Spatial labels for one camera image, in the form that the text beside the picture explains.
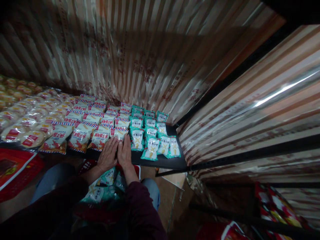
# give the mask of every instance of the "black shelf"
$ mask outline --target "black shelf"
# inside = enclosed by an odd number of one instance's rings
[[[158,161],[149,161],[149,160],[141,159],[142,152],[131,151],[132,164],[141,165],[141,166],[148,166],[148,167],[159,167],[159,168],[173,169],[173,170],[181,170],[181,169],[187,168],[186,159],[183,155],[181,144],[180,144],[179,138],[177,136],[176,128],[173,126],[169,126],[169,125],[166,125],[166,127],[167,127],[168,136],[176,136],[177,137],[177,142],[179,145],[181,157],[168,159],[164,155],[160,154],[160,155],[158,155]],[[15,145],[12,143],[1,143],[0,148],[11,148],[11,149],[22,150],[21,148],[19,148],[18,145]],[[40,153],[43,155],[55,154],[57,156],[61,156],[61,154],[58,154],[58,153],[42,153],[42,152],[40,152]],[[98,152],[98,151],[95,151],[92,149],[88,149],[86,153],[80,153],[80,152],[77,152],[77,151],[74,151],[74,150],[67,148],[66,156],[73,156],[73,157],[78,157],[78,158],[83,158],[83,159],[98,160],[100,153],[101,152]]]

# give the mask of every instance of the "person's right hand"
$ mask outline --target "person's right hand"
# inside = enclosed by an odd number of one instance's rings
[[[123,169],[130,167],[131,163],[131,146],[130,137],[128,134],[124,135],[123,142],[118,144],[118,162]]]

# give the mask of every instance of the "teal snack bag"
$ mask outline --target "teal snack bag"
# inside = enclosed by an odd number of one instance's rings
[[[145,110],[144,115],[147,117],[155,117],[156,113],[154,111]]]
[[[130,128],[132,151],[143,151],[143,132],[144,129]]]
[[[158,129],[158,133],[163,133],[165,135],[168,135],[167,134],[166,123],[164,123],[164,122],[156,122],[156,128]]]
[[[170,137],[170,149],[168,158],[181,157],[177,138],[175,136]]]
[[[156,127],[156,119],[152,117],[144,117],[144,125],[146,127]]]
[[[157,122],[166,122],[168,119],[168,114],[157,111]]]
[[[141,159],[150,161],[157,161],[157,151],[160,145],[161,139],[153,136],[147,136],[147,147],[143,150]]]
[[[131,116],[132,117],[143,118],[143,112],[140,112],[138,110],[132,110]]]
[[[144,112],[144,108],[133,105],[132,106],[132,111]]]
[[[130,120],[130,128],[142,128],[143,127],[142,118],[129,117],[129,120]]]
[[[157,155],[163,154],[166,158],[168,158],[170,137],[162,133],[158,133],[158,137],[161,139],[161,143],[157,151]]]

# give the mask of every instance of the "red plastic basket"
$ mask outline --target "red plastic basket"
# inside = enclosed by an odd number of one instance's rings
[[[22,171],[0,191],[0,203],[17,196],[42,170],[44,163],[34,152],[19,151],[13,149],[0,149],[0,160],[3,154],[10,155],[19,159],[23,159],[26,166]]]

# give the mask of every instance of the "jeans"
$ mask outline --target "jeans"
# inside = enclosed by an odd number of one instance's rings
[[[76,170],[74,166],[68,163],[60,163],[53,166],[43,175],[38,183],[30,204],[55,188],[63,185],[69,177],[75,174]],[[153,207],[158,211],[160,205],[160,192],[156,182],[151,178],[146,178],[141,183],[147,187],[150,198],[153,200]]]

